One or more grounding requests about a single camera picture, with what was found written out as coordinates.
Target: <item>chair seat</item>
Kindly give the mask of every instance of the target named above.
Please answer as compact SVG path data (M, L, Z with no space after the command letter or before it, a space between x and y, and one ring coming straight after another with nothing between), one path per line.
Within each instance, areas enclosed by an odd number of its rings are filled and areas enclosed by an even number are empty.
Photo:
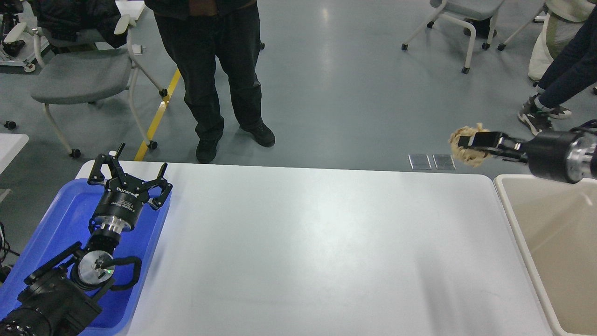
M105 99L126 89L132 65L123 48L58 54L40 72L31 97L59 105Z
M504 0L448 0L445 11L481 21L495 15L502 2ZM441 0L429 1L433 8L441 3Z

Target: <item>blue tray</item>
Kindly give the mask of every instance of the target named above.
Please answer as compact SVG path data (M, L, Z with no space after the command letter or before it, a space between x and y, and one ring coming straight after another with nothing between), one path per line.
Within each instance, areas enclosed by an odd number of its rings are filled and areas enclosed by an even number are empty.
M25 289L23 280L27 276L73 243L79 241L85 246L90 237L87 228L89 218L93 215L103 191L104 188L101 186L88 185L86 179L70 181L60 189L6 282L0 287L0 319L20 305L17 296ZM152 192L151 197L157 196L159 188ZM135 230L122 233L114 257L141 258L139 282L126 291L109 291L104 295L99 301L103 308L102 313L81 335L112 336L132 318L169 206L170 197L157 211L146 204ZM132 274L132 265L117 266L114 273L116 284L128 283Z

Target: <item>chair armrest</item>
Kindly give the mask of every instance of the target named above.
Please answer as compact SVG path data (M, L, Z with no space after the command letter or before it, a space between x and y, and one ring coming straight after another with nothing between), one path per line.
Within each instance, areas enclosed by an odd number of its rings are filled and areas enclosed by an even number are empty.
M129 27L135 27L137 23L135 20L131 19L129 14L125 14L120 16L120 19L116 23L116 28L114 28L114 35L122 35L124 34Z
M4 38L4 43L12 43L12 42L16 41L21 36L21 34L25 31L25 29L27 29L27 23L25 23L25 22L21 22L21 23L18 23L17 25L15 25L10 30L8 35L6 35L6 37Z

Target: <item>brown shirt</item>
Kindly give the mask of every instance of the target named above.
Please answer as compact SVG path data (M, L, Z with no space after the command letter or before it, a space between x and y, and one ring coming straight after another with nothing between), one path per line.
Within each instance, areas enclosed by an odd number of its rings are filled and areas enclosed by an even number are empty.
M251 0L241 8L253 5L257 0ZM191 16L214 16L218 14L216 0L189 0L189 14Z

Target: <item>white table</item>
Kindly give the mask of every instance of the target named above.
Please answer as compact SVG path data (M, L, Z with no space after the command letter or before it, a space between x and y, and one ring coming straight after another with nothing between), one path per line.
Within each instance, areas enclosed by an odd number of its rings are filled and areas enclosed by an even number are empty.
M0 173L23 149L27 141L29 137L24 134L0 133Z
M160 165L122 162L145 180ZM167 178L123 334L552 335L487 177L170 164Z

